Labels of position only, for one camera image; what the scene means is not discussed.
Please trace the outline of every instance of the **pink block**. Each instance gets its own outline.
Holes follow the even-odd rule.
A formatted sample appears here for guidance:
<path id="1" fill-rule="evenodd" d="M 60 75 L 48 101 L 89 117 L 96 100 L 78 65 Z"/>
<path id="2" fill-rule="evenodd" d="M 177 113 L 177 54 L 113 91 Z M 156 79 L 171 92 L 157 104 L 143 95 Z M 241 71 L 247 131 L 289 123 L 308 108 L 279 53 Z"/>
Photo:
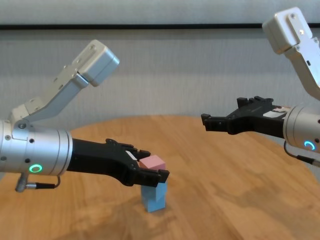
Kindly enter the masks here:
<path id="1" fill-rule="evenodd" d="M 140 168 L 143 169 L 152 169 L 152 170 L 165 170 L 166 163 L 157 155 L 148 156 L 140 159 L 139 161 Z"/>

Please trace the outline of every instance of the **stacked blocks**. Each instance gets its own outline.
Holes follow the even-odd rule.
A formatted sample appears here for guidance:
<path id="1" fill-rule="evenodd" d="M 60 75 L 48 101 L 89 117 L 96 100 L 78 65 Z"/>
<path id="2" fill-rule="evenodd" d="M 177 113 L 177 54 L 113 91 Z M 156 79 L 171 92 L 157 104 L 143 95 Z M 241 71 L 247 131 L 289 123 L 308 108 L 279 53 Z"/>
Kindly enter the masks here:
<path id="1" fill-rule="evenodd" d="M 139 166 L 152 170 L 166 169 L 166 163 L 157 155 L 140 159 Z M 158 183 L 157 187 L 141 186 L 142 203 L 148 213 L 165 208 L 167 188 L 167 182 Z"/>

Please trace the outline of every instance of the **green led ring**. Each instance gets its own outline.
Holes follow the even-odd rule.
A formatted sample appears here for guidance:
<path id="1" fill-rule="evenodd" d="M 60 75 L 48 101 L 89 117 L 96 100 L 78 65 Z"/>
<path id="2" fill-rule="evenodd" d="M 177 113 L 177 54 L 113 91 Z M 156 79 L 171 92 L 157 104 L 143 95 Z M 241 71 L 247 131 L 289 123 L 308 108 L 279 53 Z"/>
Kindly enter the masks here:
<path id="1" fill-rule="evenodd" d="M 29 167 L 29 171 L 33 174 L 39 173 L 42 171 L 42 166 L 40 164 L 33 164 Z"/>

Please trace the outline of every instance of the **round table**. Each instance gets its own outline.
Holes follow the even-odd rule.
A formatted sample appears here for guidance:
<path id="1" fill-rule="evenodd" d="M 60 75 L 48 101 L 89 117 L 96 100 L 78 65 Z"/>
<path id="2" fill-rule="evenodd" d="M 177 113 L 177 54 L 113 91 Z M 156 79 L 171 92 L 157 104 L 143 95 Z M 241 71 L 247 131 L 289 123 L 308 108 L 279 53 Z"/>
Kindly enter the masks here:
<path id="1" fill-rule="evenodd" d="M 73 138 L 150 151 L 170 171 L 165 209 L 148 213 L 140 186 L 66 172 L 57 189 L 16 193 L 0 181 L 2 240 L 315 240 L 320 188 L 306 166 L 262 135 L 206 132 L 200 117 L 139 116 L 91 124 Z M 55 182 L 31 176 L 30 181 Z"/>

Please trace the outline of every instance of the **black wall trim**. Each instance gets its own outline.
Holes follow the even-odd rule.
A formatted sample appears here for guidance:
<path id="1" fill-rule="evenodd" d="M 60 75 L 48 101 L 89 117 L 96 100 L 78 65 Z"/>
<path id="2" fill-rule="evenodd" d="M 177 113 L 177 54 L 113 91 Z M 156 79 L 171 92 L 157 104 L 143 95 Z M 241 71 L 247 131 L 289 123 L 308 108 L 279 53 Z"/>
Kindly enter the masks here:
<path id="1" fill-rule="evenodd" d="M 320 23 L 309 23 L 320 28 Z M 260 29 L 261 23 L 236 24 L 58 24 L 58 25 L 0 25 L 0 30 L 139 30 L 139 29 Z"/>

